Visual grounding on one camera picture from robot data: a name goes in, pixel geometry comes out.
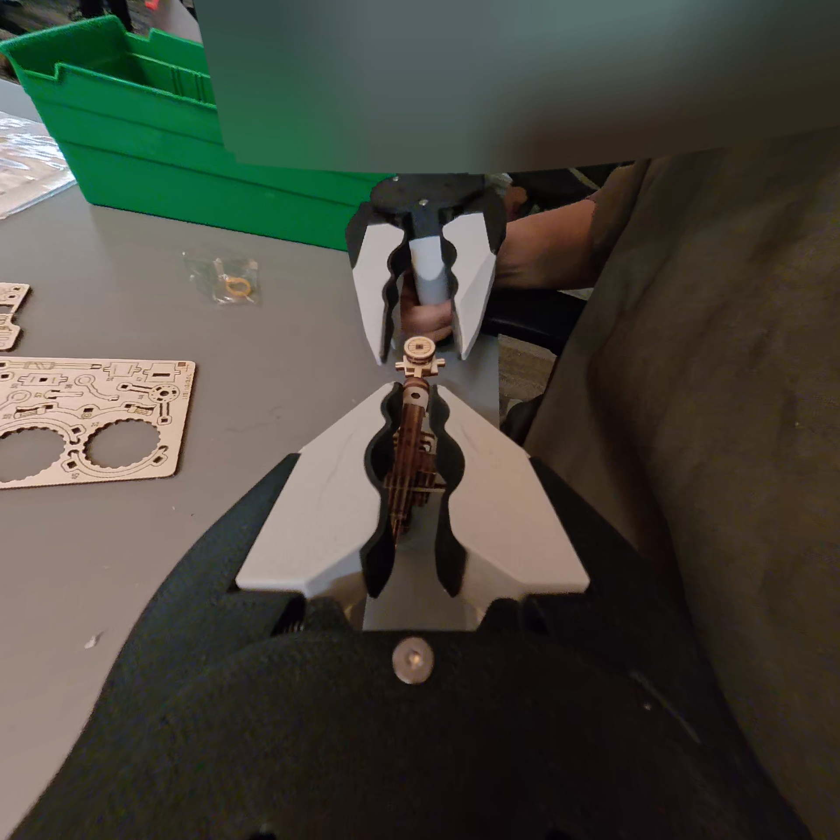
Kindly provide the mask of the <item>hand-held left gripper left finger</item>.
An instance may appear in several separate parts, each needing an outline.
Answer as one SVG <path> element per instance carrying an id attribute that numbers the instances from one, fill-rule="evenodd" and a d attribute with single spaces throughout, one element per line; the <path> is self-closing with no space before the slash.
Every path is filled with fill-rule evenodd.
<path id="1" fill-rule="evenodd" d="M 242 591 L 377 597 L 395 561 L 384 477 L 403 388 L 383 385 L 298 453 L 235 582 Z"/>

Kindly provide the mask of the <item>clear plastic bag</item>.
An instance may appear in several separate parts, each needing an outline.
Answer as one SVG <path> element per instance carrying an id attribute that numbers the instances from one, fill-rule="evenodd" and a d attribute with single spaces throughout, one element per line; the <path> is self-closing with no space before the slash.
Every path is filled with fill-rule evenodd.
<path id="1" fill-rule="evenodd" d="M 76 183 L 45 125 L 1 112 L 1 219 Z"/>

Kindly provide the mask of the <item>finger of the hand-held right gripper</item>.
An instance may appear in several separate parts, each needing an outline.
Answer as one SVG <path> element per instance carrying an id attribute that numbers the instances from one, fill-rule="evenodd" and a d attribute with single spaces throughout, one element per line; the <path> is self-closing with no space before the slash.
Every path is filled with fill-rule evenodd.
<path id="1" fill-rule="evenodd" d="M 394 331 L 393 310 L 397 280 L 404 269 L 406 234 L 403 229 L 363 203 L 345 228 L 353 286 L 365 338 L 374 360 L 384 365 Z"/>
<path id="2" fill-rule="evenodd" d="M 479 194 L 444 225 L 444 241 L 455 254 L 449 265 L 455 283 L 453 331 L 463 361 L 480 332 L 507 225 L 505 204 L 496 193 Z"/>

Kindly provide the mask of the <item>wooden puzzle sheet with round holes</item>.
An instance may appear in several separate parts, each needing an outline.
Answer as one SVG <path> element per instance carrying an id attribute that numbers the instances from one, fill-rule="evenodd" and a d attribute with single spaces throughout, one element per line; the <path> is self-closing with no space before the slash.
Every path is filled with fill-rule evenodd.
<path id="1" fill-rule="evenodd" d="M 3 489 L 155 480 L 179 467 L 196 363 L 187 360 L 29 358 L 1 361 L 2 438 L 28 431 L 57 434 L 58 458 L 32 476 L 2 480 Z M 158 443 L 140 460 L 106 467 L 90 458 L 103 429 L 143 422 Z"/>

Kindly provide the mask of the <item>small round wooden puzzle part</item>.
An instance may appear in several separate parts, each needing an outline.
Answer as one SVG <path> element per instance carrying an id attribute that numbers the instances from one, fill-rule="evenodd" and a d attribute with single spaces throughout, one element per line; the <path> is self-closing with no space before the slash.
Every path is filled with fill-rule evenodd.
<path id="1" fill-rule="evenodd" d="M 395 368 L 407 380 L 421 380 L 437 376 L 445 365 L 446 361 L 437 357 L 434 341 L 424 336 L 415 336 L 405 341 L 402 361 L 395 363 Z"/>

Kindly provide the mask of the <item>small wooden puzzle sheet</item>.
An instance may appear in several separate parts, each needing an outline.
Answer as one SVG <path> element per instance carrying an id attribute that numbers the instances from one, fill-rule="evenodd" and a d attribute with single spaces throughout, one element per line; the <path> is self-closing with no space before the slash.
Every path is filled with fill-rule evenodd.
<path id="1" fill-rule="evenodd" d="M 25 303 L 30 285 L 17 282 L 1 283 L 1 351 L 12 350 L 18 341 L 20 327 L 15 321 L 16 313 Z"/>

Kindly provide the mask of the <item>small clear zip bag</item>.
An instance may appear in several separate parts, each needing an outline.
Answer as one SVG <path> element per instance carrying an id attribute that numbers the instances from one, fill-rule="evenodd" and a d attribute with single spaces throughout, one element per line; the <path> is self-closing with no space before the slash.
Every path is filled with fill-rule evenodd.
<path id="1" fill-rule="evenodd" d="M 206 255 L 184 253 L 185 267 L 190 280 L 205 299 L 218 307 L 257 306 L 261 300 L 259 264 L 252 258 L 223 257 L 210 258 Z M 225 293 L 225 277 L 246 278 L 253 287 L 250 298 L 233 298 Z"/>

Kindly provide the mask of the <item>grey desk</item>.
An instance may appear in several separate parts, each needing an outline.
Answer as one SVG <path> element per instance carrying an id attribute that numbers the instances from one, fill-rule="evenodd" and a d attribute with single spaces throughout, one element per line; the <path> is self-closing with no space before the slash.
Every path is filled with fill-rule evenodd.
<path id="1" fill-rule="evenodd" d="M 2 280 L 31 286 L 18 355 L 196 363 L 174 476 L 2 490 L 6 838 L 173 566 L 393 369 L 374 362 L 343 252 L 92 206 L 77 186 L 3 220 L 1 239 Z M 256 260 L 260 304 L 208 302 L 184 253 Z"/>

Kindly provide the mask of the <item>green plastic bin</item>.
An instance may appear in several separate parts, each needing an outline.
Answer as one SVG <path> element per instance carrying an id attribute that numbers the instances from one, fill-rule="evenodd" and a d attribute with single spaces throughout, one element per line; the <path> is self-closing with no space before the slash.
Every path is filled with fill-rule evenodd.
<path id="1" fill-rule="evenodd" d="M 224 147 L 204 48 L 113 16 L 2 44 L 92 205 L 344 251 L 382 173 L 246 165 Z"/>

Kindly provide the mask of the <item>person's right forearm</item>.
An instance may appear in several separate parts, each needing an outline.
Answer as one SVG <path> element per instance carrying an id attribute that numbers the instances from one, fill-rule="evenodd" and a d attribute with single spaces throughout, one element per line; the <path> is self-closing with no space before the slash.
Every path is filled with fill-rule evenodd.
<path id="1" fill-rule="evenodd" d="M 596 204 L 584 199 L 510 222 L 497 256 L 495 288 L 577 291 L 592 287 L 595 210 Z"/>

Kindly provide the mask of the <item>person's right hand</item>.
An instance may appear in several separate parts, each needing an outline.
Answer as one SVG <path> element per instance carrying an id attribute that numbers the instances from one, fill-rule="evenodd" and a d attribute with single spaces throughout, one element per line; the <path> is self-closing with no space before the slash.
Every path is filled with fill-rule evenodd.
<path id="1" fill-rule="evenodd" d="M 411 269 L 402 275 L 400 296 L 401 329 L 407 338 L 422 335 L 436 345 L 453 342 L 453 302 L 422 304 Z"/>

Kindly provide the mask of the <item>person's olive shirt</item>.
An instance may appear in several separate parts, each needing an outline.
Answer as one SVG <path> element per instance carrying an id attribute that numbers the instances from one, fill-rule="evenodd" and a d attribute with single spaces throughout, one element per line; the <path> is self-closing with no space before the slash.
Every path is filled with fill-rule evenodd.
<path id="1" fill-rule="evenodd" d="M 640 161 L 526 448 L 681 579 L 719 686 L 838 838 L 838 127 Z"/>

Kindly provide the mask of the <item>wooden motorcycle model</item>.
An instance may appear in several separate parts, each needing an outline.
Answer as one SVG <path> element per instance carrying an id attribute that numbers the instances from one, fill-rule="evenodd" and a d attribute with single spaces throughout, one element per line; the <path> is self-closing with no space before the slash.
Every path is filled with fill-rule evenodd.
<path id="1" fill-rule="evenodd" d="M 416 508 L 442 494 L 438 480 L 437 439 L 426 430 L 430 388 L 426 379 L 408 377 L 402 388 L 402 416 L 393 435 L 394 461 L 385 479 L 392 536 L 399 543 L 411 527 Z"/>

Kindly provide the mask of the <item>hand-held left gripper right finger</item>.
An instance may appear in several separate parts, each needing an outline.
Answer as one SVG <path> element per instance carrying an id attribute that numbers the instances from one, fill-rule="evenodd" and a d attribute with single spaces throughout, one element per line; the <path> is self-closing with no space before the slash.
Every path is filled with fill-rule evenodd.
<path id="1" fill-rule="evenodd" d="M 498 600 L 584 593 L 590 576 L 524 449 L 445 386 L 429 405 L 446 485 L 435 560 L 447 593 L 479 619 Z"/>

